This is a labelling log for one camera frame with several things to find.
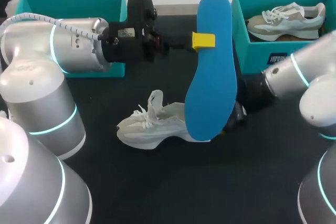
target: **shoelace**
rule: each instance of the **shoelace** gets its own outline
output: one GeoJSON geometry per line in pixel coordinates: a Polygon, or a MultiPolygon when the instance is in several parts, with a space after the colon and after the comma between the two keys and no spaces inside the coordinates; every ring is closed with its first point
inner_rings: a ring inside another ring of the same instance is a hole
{"type": "Polygon", "coordinates": [[[139,105],[141,111],[135,110],[131,115],[132,118],[136,118],[139,122],[142,122],[142,127],[144,129],[149,129],[154,125],[161,125],[162,123],[157,120],[152,120],[149,118],[148,112],[139,105]]]}
{"type": "Polygon", "coordinates": [[[263,11],[261,14],[264,18],[264,21],[268,24],[272,24],[273,21],[275,19],[288,19],[289,17],[285,15],[284,12],[282,12],[283,7],[282,6],[278,6],[278,7],[274,7],[272,10],[267,10],[267,11],[263,11]]]}

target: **shoe box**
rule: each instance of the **shoe box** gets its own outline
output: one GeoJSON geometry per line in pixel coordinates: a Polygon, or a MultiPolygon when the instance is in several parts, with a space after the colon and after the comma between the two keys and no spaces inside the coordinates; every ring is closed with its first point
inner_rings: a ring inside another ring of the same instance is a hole
{"type": "MultiPolygon", "coordinates": [[[[20,13],[52,18],[100,17],[107,22],[118,22],[127,18],[127,4],[126,0],[19,0],[15,14],[20,13]]],[[[107,72],[66,73],[67,78],[119,78],[124,75],[124,63],[113,63],[107,72]]]]}
{"type": "Polygon", "coordinates": [[[277,41],[257,41],[251,38],[246,29],[246,20],[261,15],[262,11],[290,3],[301,6],[316,6],[324,3],[326,20],[322,35],[336,29],[336,0],[233,0],[233,39],[242,73],[259,73],[271,64],[284,60],[291,53],[313,43],[314,40],[301,40],[292,36],[281,36],[277,41]]]}

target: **cable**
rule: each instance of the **cable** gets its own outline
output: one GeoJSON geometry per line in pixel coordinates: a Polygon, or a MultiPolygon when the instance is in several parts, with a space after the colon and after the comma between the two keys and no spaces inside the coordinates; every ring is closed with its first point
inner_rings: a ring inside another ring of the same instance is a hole
{"type": "Polygon", "coordinates": [[[1,25],[0,25],[0,38],[2,37],[2,35],[4,34],[5,29],[12,23],[15,23],[17,21],[23,20],[23,19],[34,19],[34,20],[41,20],[41,21],[45,21],[48,23],[51,23],[55,26],[64,28],[68,31],[70,31],[71,33],[77,34],[79,36],[88,38],[88,39],[92,39],[92,40],[102,40],[103,35],[101,34],[95,34],[92,33],[91,31],[87,31],[87,30],[83,30],[80,29],[78,27],[75,26],[71,26],[71,25],[65,25],[63,22],[48,17],[48,16],[44,16],[44,15],[40,15],[40,14],[34,14],[34,13],[21,13],[18,15],[15,15],[13,17],[10,17],[8,19],[6,19],[1,25]]]}

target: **blue insole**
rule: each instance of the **blue insole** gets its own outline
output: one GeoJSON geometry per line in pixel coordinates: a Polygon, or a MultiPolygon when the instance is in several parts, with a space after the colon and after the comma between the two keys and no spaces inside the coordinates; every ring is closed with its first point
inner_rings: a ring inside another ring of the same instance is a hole
{"type": "Polygon", "coordinates": [[[197,32],[215,34],[216,46],[198,51],[197,71],[185,98],[185,120],[191,137],[206,141],[222,131],[237,95],[229,0],[201,0],[197,32]]]}

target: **box label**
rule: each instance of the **box label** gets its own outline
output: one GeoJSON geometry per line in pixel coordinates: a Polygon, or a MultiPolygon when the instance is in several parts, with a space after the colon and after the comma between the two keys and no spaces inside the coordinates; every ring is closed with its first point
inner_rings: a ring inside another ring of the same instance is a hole
{"type": "Polygon", "coordinates": [[[288,55],[286,52],[272,52],[269,55],[267,65],[273,65],[279,61],[283,61],[286,59],[287,56],[288,55]]]}

